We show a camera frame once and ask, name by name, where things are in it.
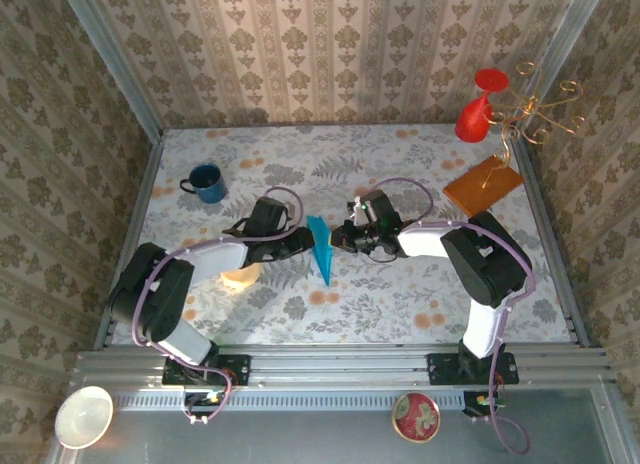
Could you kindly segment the pale orange round disc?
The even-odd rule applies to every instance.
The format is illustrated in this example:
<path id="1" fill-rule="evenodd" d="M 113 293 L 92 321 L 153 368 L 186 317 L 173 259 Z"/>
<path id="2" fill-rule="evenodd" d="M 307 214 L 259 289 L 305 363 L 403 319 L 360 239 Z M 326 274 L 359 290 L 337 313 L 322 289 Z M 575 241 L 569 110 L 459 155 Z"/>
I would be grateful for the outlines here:
<path id="1" fill-rule="evenodd" d="M 255 284 L 260 278 L 262 270 L 263 265 L 255 263 L 242 269 L 222 272 L 220 279 L 224 286 L 240 292 Z"/>

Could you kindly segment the floral patterned table cloth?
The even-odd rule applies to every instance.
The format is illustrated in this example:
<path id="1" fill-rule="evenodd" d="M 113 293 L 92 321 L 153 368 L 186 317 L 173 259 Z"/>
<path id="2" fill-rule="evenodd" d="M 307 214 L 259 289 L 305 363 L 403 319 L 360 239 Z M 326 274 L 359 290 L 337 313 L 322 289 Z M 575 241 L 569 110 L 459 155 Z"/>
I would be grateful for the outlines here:
<path id="1" fill-rule="evenodd" d="M 444 187 L 500 146 L 497 137 L 464 143 L 442 124 L 170 130 L 163 143 L 141 240 L 168 250 L 218 237 L 266 190 L 331 227 L 374 185 L 403 219 L 460 220 Z M 206 163 L 221 169 L 228 189 L 216 204 L 179 187 Z M 458 341 L 469 307 L 446 259 L 338 250 L 329 287 L 304 252 L 264 264 L 240 292 L 220 277 L 193 287 L 183 316 L 219 344 L 430 344 Z"/>

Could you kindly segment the dark blue enamel mug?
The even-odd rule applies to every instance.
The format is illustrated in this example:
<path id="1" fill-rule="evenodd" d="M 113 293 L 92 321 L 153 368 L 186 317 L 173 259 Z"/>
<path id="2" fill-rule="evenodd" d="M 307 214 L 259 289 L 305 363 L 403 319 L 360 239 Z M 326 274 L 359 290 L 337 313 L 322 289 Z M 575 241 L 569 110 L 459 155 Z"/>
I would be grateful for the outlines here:
<path id="1" fill-rule="evenodd" d="M 196 195 L 206 204 L 221 202 L 228 194 L 228 189 L 221 169 L 213 163 L 196 166 L 189 176 L 179 182 L 182 191 Z"/>

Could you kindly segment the red plastic wine glass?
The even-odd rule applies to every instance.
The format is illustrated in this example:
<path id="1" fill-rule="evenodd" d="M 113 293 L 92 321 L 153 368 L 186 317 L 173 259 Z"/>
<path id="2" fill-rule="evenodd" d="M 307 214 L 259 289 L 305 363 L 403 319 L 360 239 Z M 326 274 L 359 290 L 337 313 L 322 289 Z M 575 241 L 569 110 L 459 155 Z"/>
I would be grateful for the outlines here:
<path id="1" fill-rule="evenodd" d="M 493 117 L 489 96 L 504 91 L 509 78 L 497 68 L 484 68 L 476 72 L 474 82 L 482 94 L 461 111 L 455 126 L 456 136 L 467 143 L 479 143 L 487 136 Z"/>

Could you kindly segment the red floral small plate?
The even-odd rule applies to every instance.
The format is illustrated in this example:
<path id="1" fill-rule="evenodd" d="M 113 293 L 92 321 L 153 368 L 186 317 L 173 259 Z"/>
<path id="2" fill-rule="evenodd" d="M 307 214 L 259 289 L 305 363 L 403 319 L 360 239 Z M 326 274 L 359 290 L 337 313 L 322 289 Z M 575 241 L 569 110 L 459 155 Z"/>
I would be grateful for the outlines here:
<path id="1" fill-rule="evenodd" d="M 391 423 L 396 433 L 406 441 L 424 444 L 437 435 L 441 413 L 436 402 L 428 395 L 408 392 L 396 399 Z"/>

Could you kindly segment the white round bowl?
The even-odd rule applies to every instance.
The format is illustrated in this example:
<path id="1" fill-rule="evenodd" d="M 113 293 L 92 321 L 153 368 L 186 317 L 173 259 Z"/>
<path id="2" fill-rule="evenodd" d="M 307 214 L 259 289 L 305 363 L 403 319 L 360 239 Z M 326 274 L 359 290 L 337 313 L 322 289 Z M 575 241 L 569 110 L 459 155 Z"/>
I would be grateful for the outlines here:
<path id="1" fill-rule="evenodd" d="M 55 418 L 55 436 L 67 449 L 85 449 L 104 436 L 113 415 L 113 399 L 105 389 L 83 387 L 69 395 L 60 406 Z"/>

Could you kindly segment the aluminium front frame beam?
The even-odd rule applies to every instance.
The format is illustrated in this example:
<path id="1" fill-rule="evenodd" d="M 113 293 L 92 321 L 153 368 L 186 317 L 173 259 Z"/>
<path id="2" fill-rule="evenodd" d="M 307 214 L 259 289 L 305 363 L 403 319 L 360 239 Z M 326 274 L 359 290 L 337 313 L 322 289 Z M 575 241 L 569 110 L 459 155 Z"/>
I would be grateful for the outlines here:
<path id="1" fill-rule="evenodd" d="M 251 358 L 248 388 L 275 390 L 408 390 L 430 386 L 427 357 L 452 353 L 453 344 L 229 345 L 221 354 Z M 518 389 L 593 388 L 612 383 L 615 373 L 604 350 L 575 343 L 510 344 Z M 115 390 L 156 390 L 164 357 L 149 348 L 111 346 L 80 353 L 73 385 Z"/>

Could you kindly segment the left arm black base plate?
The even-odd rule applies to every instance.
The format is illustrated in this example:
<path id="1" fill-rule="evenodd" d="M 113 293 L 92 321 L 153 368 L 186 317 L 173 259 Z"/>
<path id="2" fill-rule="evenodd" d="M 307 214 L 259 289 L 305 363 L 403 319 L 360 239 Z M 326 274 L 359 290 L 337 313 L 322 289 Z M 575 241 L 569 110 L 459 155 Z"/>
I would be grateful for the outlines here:
<path id="1" fill-rule="evenodd" d="M 233 386 L 247 386 L 251 371 L 251 356 L 227 354 L 208 356 L 203 366 L 215 367 L 226 373 Z M 225 379 L 217 373 L 205 373 L 182 366 L 174 360 L 165 360 L 162 373 L 163 386 L 225 386 Z"/>

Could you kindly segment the aluminium side rail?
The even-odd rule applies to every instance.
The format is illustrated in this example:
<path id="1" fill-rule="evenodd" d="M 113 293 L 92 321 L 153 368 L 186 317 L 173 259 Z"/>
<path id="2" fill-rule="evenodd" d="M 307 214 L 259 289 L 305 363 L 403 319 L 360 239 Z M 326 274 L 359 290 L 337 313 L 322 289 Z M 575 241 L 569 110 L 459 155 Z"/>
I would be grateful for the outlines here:
<path id="1" fill-rule="evenodd" d="M 565 316 L 568 317 L 573 324 L 575 342 L 581 347 L 593 347 L 594 344 L 589 338 L 586 326 L 581 317 L 560 248 L 553 232 L 535 169 L 527 152 L 526 144 L 522 139 L 518 139 L 512 144 L 512 153 L 516 160 L 518 170 L 524 179 L 524 187 L 527 192 L 560 305 Z"/>
<path id="2" fill-rule="evenodd" d="M 126 267 L 129 259 L 135 252 L 139 241 L 139 236 L 143 227 L 144 217 L 146 209 L 151 198 L 152 189 L 154 186 L 155 178 L 160 166 L 161 156 L 164 149 L 163 137 L 160 136 L 151 146 L 149 158 L 145 167 L 142 181 L 136 201 L 131 213 L 127 233 L 124 239 L 124 243 L 120 252 L 119 260 L 115 268 L 114 276 L 112 278 L 109 291 L 113 291 L 119 280 L 121 272 Z M 100 321 L 100 325 L 94 340 L 92 347 L 93 351 L 98 351 L 104 348 L 105 344 L 109 341 L 109 329 L 111 327 L 111 313 L 110 305 L 108 303 L 104 306 L 104 312 Z"/>

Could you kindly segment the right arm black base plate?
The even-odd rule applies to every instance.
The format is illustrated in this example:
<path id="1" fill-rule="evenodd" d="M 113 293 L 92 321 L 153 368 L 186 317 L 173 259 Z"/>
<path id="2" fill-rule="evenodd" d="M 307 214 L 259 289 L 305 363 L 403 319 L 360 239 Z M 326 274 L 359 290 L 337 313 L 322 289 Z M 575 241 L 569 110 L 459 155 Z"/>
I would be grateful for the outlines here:
<path id="1" fill-rule="evenodd" d="M 429 382 L 434 386 L 482 385 L 489 380 L 492 357 L 478 359 L 474 355 L 460 353 L 432 353 L 427 355 Z M 496 377 L 507 385 L 518 384 L 519 374 L 515 356 L 501 352 L 496 363 Z"/>

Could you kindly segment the aluminium corner post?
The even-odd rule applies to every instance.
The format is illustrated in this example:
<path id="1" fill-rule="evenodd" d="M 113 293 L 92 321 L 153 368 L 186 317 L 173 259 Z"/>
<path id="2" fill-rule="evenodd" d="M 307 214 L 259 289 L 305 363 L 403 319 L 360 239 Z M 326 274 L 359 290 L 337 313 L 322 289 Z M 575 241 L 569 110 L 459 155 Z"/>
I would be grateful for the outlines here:
<path id="1" fill-rule="evenodd" d="M 141 81 L 126 58 L 125 46 L 117 40 L 96 0 L 67 0 L 90 41 L 104 61 L 126 98 L 141 128 L 155 145 L 161 140 L 163 126 L 145 96 Z"/>
<path id="2" fill-rule="evenodd" d="M 600 0 L 571 0 L 527 88 L 543 99 L 567 60 Z"/>

